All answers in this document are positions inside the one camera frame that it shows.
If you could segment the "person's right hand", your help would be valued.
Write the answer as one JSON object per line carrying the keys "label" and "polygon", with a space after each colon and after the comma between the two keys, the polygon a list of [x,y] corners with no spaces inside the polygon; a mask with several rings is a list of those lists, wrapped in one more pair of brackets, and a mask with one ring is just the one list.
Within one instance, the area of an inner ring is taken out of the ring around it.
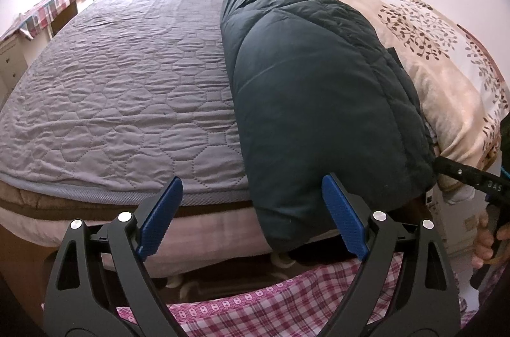
{"label": "person's right hand", "polygon": [[483,211],[478,218],[477,233],[473,243],[471,264],[474,269],[481,269],[484,264],[494,258],[492,246],[495,239],[509,240],[509,224],[501,227],[494,236],[488,229],[488,213]]}

